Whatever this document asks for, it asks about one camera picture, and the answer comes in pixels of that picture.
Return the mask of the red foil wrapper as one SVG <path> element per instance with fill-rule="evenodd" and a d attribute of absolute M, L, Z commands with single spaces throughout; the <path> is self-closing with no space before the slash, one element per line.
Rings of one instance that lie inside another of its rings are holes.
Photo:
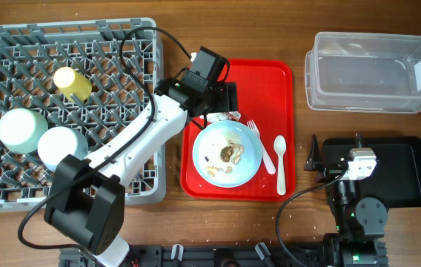
<path fill-rule="evenodd" d="M 241 118 L 241 114 L 238 111 L 226 112 L 226 113 L 223 113 L 223 115 L 225 116 L 226 119 L 231 119 L 235 121 L 239 121 Z"/>

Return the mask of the yellow cup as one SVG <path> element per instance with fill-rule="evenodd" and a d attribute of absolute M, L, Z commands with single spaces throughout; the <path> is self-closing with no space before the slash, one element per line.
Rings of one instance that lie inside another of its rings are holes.
<path fill-rule="evenodd" d="M 53 83 L 71 102 L 73 94 L 79 100 L 84 101 L 92 93 L 91 82 L 71 67 L 59 68 L 53 74 Z"/>

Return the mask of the light blue bowl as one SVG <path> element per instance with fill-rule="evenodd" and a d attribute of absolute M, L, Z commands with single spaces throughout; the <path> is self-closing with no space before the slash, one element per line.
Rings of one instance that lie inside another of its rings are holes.
<path fill-rule="evenodd" d="M 58 164 L 69 154 L 78 159 L 87 156 L 86 137 L 72 128 L 54 127 L 46 131 L 38 143 L 38 154 L 47 169 L 56 171 Z"/>

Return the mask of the mint green bowl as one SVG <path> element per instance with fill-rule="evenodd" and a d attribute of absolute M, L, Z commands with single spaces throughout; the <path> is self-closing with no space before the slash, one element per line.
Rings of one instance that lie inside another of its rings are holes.
<path fill-rule="evenodd" d="M 0 141 L 16 154 L 35 151 L 47 130 L 47 120 L 40 113 L 25 108 L 12 109 L 0 118 Z"/>

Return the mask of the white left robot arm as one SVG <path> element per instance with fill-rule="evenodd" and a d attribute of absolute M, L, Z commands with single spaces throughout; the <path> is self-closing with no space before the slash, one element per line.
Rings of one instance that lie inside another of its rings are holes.
<path fill-rule="evenodd" d="M 182 78 L 159 81 L 147 107 L 87 159 L 67 155 L 57 166 L 44 221 L 101 266 L 130 266 L 130 245 L 119 236 L 125 189 L 145 162 L 195 117 L 237 109 L 230 62 L 201 47 Z"/>

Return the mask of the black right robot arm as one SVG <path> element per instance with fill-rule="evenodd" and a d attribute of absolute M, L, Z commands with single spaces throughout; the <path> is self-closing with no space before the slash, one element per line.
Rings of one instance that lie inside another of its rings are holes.
<path fill-rule="evenodd" d="M 362 137 L 356 147 L 337 163 L 327 163 L 319 152 L 316 136 L 305 171 L 316 172 L 316 182 L 326 190 L 337 231 L 326 234 L 317 251 L 321 266 L 381 266 L 387 260 L 379 254 L 377 240 L 385 235 L 388 209 L 375 197 L 364 197 L 360 183 L 374 172 L 378 159 Z"/>

